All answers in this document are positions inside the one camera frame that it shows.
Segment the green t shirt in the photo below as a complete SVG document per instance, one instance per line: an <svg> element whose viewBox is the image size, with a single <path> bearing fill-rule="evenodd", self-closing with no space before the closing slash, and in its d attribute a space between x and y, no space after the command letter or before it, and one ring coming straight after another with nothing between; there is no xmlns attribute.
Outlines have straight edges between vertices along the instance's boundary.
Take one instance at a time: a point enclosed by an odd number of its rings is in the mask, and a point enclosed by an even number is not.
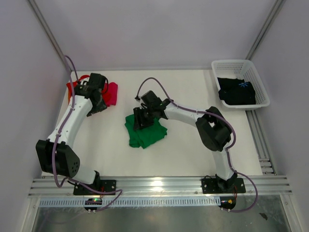
<svg viewBox="0 0 309 232"><path fill-rule="evenodd" d="M154 143L162 140L167 136L168 129L159 123L158 119L154 120L154 124L150 127L133 130L134 115L126 117L125 127L129 135L129 146L132 148L146 149Z"/></svg>

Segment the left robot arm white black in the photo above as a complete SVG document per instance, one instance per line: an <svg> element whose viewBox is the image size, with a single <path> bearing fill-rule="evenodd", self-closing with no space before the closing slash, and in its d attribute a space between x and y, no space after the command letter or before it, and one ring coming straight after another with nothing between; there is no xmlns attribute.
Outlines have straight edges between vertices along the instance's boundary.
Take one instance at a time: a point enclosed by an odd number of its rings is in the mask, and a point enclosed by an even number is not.
<svg viewBox="0 0 309 232"><path fill-rule="evenodd" d="M52 174L55 179L61 175L80 183L90 194L101 189L99 172L81 164L73 145L84 119L107 108L102 97L107 83L107 78L99 73L91 73L88 78L71 83L71 96L64 116L46 140L36 143L43 172Z"/></svg>

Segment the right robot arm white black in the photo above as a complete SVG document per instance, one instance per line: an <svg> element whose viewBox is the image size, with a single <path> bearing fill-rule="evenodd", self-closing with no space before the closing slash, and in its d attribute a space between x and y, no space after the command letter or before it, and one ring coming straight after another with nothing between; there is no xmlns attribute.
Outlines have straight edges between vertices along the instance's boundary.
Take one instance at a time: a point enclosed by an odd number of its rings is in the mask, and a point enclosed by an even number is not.
<svg viewBox="0 0 309 232"><path fill-rule="evenodd" d="M234 188L237 174L231 169L231 160L226 151L231 141L232 129L216 107L205 112L187 109L173 100L161 100L153 91L148 91L135 100L140 107L133 109L133 130L138 131L154 125L156 119L176 120L195 127L203 145L212 152L216 167L216 186L227 193Z"/></svg>

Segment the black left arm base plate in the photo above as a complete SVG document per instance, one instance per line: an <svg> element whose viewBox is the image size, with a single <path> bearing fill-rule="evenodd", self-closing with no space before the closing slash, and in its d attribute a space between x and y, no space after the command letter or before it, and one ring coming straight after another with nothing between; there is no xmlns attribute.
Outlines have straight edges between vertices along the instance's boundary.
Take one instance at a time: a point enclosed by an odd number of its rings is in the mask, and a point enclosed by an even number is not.
<svg viewBox="0 0 309 232"><path fill-rule="evenodd" d="M102 193L110 193L110 195L115 195L117 181L114 179L101 179L97 183L91 185L85 184L75 184L73 195L102 195Z"/></svg>

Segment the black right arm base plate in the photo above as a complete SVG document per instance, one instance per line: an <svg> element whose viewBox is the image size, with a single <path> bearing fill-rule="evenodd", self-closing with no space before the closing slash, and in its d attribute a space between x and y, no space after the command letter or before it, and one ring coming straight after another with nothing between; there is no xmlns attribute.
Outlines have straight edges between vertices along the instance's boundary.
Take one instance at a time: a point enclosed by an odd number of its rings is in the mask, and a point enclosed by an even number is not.
<svg viewBox="0 0 309 232"><path fill-rule="evenodd" d="M238 178L237 174L232 175L228 180L216 176L205 176L201 179L203 194L225 194L225 193L246 193L244 180Z"/></svg>

